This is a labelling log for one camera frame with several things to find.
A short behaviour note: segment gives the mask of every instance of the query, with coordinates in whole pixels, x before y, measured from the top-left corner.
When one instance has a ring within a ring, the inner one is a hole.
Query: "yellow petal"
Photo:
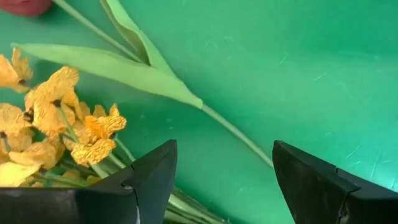
[[[39,167],[23,166],[15,162],[0,164],[0,187],[18,187],[27,177],[37,172]]]
[[[20,78],[10,61],[0,55],[0,87],[12,87],[18,84]]]
[[[118,110],[118,106],[116,104],[112,105],[111,109],[109,110],[110,116],[120,116],[120,112]]]
[[[95,105],[93,115],[94,115],[94,117],[97,117],[97,118],[99,118],[100,116],[106,116],[104,107],[101,105]]]
[[[93,184],[99,182],[100,180],[102,180],[101,177],[95,177],[95,176],[92,176],[92,175],[89,175],[89,176],[87,177],[87,179],[86,179],[86,181],[87,181],[87,183],[88,183],[89,185],[93,185]]]
[[[48,142],[35,142],[23,152],[9,152],[10,160],[25,166],[43,166],[53,168],[56,163],[57,150]]]
[[[67,106],[73,108],[75,110],[76,116],[82,120],[83,119],[83,112],[81,111],[79,99],[71,87],[69,88],[62,97],[62,103],[65,103]]]
[[[8,136],[7,142],[11,151],[22,152],[32,144],[32,137],[27,133],[21,132],[17,136]]]
[[[79,71],[64,66],[51,75],[49,82],[53,85],[75,86],[79,82]]]
[[[79,145],[72,150],[71,155],[77,164],[87,166],[102,161],[115,147],[116,144],[113,140],[100,139],[92,146]]]
[[[29,67],[29,59],[21,57],[21,50],[14,48],[12,52],[12,64],[21,80],[29,80],[32,78],[33,71]]]
[[[58,136],[55,137],[48,137],[44,139],[45,143],[48,143],[50,146],[54,147],[55,149],[55,162],[58,162],[65,152],[65,145],[62,144],[60,138]]]
[[[90,107],[88,107],[88,105],[85,102],[80,102],[79,105],[83,117],[91,114]]]
[[[75,122],[74,112],[67,105],[61,104],[61,107],[69,124],[72,125]],[[34,105],[34,120],[32,124],[48,136],[56,136],[67,128],[67,124],[63,121],[59,110],[52,103]]]
[[[0,131],[4,131],[7,135],[18,135],[19,132],[32,126],[24,120],[22,110],[9,103],[0,103]]]

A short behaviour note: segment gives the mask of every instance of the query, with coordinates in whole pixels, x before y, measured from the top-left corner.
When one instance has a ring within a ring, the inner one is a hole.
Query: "paper leaf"
[[[100,2],[115,28],[117,28],[124,39],[132,45],[141,59],[150,66],[157,68],[168,75],[175,76],[174,72],[157,50],[156,46],[129,17],[119,0],[100,0]]]
[[[177,77],[118,54],[88,47],[53,44],[13,44],[38,58],[125,83],[202,109],[203,102]]]

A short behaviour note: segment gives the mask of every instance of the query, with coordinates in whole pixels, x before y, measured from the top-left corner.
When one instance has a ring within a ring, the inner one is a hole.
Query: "craft flower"
[[[75,85],[79,73],[74,68],[62,67],[48,81],[28,92],[25,96],[26,116],[32,124],[48,136],[55,136],[67,128],[60,111],[69,124],[75,117],[83,119]]]
[[[101,106],[96,106],[96,111],[96,116],[85,117],[86,131],[93,140],[109,139],[115,131],[126,127],[127,120],[120,116],[116,104],[111,107],[109,116],[104,114],[105,110]]]
[[[116,147],[116,143],[109,138],[115,131],[123,129],[127,121],[120,116],[117,105],[111,107],[109,116],[101,105],[95,106],[93,115],[90,115],[90,109],[84,102],[80,103],[80,108],[84,123],[77,121],[73,125],[79,142],[65,139],[64,143],[72,150],[72,158],[77,164],[97,164]]]
[[[32,78],[28,58],[20,58],[21,50],[14,48],[12,64],[4,55],[0,55],[0,87],[9,87],[22,93],[28,90],[24,83]]]

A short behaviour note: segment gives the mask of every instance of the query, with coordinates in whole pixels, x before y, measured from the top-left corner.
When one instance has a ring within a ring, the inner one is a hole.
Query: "artificial flower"
[[[83,166],[94,165],[102,161],[116,147],[111,139],[100,139],[92,145],[72,142],[72,158]]]
[[[127,120],[120,116],[116,104],[111,107],[109,116],[85,117],[86,131],[92,139],[109,139],[115,131],[119,131],[126,127],[126,124]]]
[[[0,164],[0,187],[18,187],[39,168],[37,164],[24,166],[10,161],[3,162]]]
[[[26,113],[32,117],[32,124],[36,128],[48,136],[64,132],[67,124],[62,119],[60,110],[71,125],[76,116],[83,119],[74,89],[78,81],[79,73],[76,69],[62,67],[48,81],[26,94]]]
[[[0,87],[9,87],[22,93],[28,90],[23,84],[32,78],[33,71],[29,67],[29,59],[21,57],[21,50],[14,48],[12,64],[4,55],[0,55]]]
[[[22,152],[9,152],[11,161],[25,166],[39,166],[44,169],[53,168],[61,159],[65,146],[57,138],[46,138],[42,142],[31,144]]]

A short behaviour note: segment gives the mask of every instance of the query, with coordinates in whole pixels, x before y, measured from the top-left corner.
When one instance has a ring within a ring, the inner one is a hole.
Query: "flower petal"
[[[18,187],[27,177],[37,172],[39,167],[23,166],[15,162],[0,164],[0,187]]]
[[[72,150],[72,158],[77,164],[87,166],[102,161],[116,147],[116,143],[110,139],[100,139],[92,146],[79,145]]]
[[[83,118],[91,114],[90,107],[85,102],[80,102],[79,105]]]
[[[48,140],[35,142],[23,152],[9,152],[10,160],[25,166],[43,166],[44,169],[53,168],[58,160],[57,150]]]
[[[12,64],[17,72],[20,80],[30,80],[33,75],[32,69],[29,67],[29,59],[27,57],[20,59],[21,50],[14,48],[12,51]]]
[[[0,55],[0,87],[12,87],[18,84],[20,78],[10,61]]]
[[[7,135],[18,135],[21,129],[32,126],[24,120],[22,110],[9,103],[0,103],[0,131]]]
[[[61,104],[61,107],[69,124],[72,125],[75,122],[75,113],[67,105]],[[56,136],[67,128],[67,124],[63,121],[58,109],[52,103],[46,102],[34,105],[32,124],[48,136]]]
[[[93,115],[97,118],[99,118],[100,116],[106,116],[104,107],[102,105],[95,105]]]

